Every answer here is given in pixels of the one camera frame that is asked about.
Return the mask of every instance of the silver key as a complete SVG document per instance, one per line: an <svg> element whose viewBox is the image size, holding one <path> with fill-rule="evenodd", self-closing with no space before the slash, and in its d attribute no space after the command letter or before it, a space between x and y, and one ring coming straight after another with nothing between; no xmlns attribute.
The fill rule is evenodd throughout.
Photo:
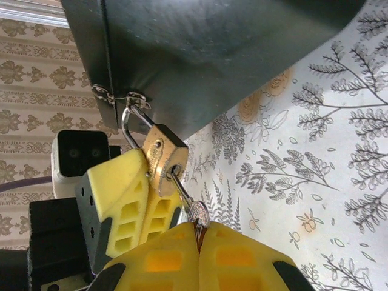
<svg viewBox="0 0 388 291"><path fill-rule="evenodd" d="M194 201L194 199L190 197L189 194L187 194L185 188L182 186L179 178L175 175L175 173L172 173L172 179L183 200L183 207L187 213L187 219L190 222L197 222L195 227L195 235L197 242L199 242L202 233L210 225L209 211L202 201Z"/></svg>

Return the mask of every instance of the cable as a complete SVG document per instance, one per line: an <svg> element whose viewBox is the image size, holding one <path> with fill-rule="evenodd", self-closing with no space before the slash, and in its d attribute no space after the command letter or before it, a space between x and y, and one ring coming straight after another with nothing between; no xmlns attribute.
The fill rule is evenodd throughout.
<svg viewBox="0 0 388 291"><path fill-rule="evenodd" d="M46 183L51 183L51 182L52 182L51 176L17 180L17 181L8 182L5 184L0 184L0 192L16 189L16 188L20 188L20 187L40 185L40 184L46 184Z"/></svg>

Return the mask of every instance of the brass padlock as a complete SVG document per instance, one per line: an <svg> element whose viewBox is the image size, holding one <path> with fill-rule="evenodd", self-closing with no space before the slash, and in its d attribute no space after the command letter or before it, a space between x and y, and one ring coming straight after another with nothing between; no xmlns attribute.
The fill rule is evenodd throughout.
<svg viewBox="0 0 388 291"><path fill-rule="evenodd" d="M149 164L149 181L160 197L170 196L176 190L171 174L179 179L186 169L189 148L164 124L155 124L135 105L129 105L122 114L122 132L133 148L140 148L130 134L127 124L129 116L134 113L149 128L142 150Z"/></svg>

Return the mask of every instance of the camera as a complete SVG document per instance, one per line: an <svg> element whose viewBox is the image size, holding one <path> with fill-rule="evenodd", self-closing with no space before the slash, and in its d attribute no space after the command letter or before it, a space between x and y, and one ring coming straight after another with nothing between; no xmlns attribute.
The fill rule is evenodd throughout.
<svg viewBox="0 0 388 291"><path fill-rule="evenodd" d="M120 155L101 131L61 130L52 144L51 164L55 198L74 197L75 185L86 171Z"/></svg>

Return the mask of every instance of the floral wallpaper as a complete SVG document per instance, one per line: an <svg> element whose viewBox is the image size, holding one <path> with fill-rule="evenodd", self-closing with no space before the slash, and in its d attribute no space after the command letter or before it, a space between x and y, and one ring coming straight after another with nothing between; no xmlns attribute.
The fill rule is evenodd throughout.
<svg viewBox="0 0 388 291"><path fill-rule="evenodd" d="M69 30L0 19L0 184L51 175L50 152L61 129L104 126ZM0 248L26 249L28 204L53 199L50 184L0 193Z"/></svg>
<svg viewBox="0 0 388 291"><path fill-rule="evenodd" d="M388 1L187 140L210 216L316 290L388 290Z"/></svg>

